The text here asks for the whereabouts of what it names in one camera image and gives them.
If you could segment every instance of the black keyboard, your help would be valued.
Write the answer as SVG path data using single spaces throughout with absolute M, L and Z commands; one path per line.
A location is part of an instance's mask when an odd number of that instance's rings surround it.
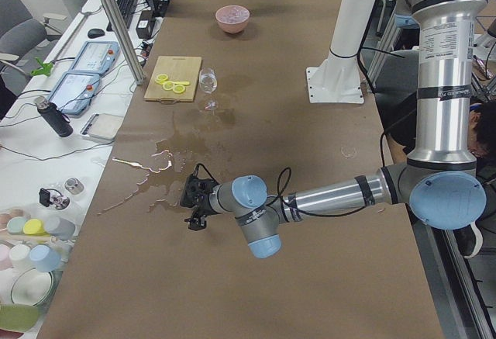
M 131 21 L 133 20 L 133 14 L 136 11 L 136 6 L 138 5 L 138 0 L 117 0 L 117 6 L 121 15 L 124 18 L 127 28 L 131 26 Z M 107 25 L 107 31 L 112 30 L 112 24 L 109 22 Z

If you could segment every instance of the wooden cutting board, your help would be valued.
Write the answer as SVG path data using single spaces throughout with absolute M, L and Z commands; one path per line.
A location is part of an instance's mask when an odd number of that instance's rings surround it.
M 146 101 L 182 101 L 192 102 L 195 98 L 198 74 L 202 65 L 201 57 L 159 56 L 153 69 L 150 83 L 146 88 Z M 189 81 L 184 93 L 165 91 L 155 82 L 158 74 L 167 74 L 170 81 Z

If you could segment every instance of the green object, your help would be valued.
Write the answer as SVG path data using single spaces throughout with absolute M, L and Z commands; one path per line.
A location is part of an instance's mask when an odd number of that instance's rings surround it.
M 46 62 L 43 63 L 41 62 L 39 57 L 34 57 L 36 62 L 40 64 L 40 67 L 37 69 L 31 71 L 31 75 L 34 77 L 36 75 L 46 75 L 49 77 L 52 74 L 52 69 L 53 69 L 53 62 Z
M 35 306 L 23 304 L 0 304 L 0 329 L 25 333 L 40 317 Z

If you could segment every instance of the green cup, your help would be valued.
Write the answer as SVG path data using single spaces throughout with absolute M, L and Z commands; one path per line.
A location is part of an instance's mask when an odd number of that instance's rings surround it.
M 25 333 L 35 325 L 39 316 L 35 306 L 0 304 L 0 329 Z

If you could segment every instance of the black shoe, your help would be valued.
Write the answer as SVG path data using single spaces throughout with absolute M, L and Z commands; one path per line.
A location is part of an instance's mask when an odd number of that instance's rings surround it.
M 458 250 L 466 259 L 473 258 L 479 253 L 482 248 L 482 233 L 475 223 L 469 226 L 456 229 L 453 231 L 456 242 L 458 243 Z

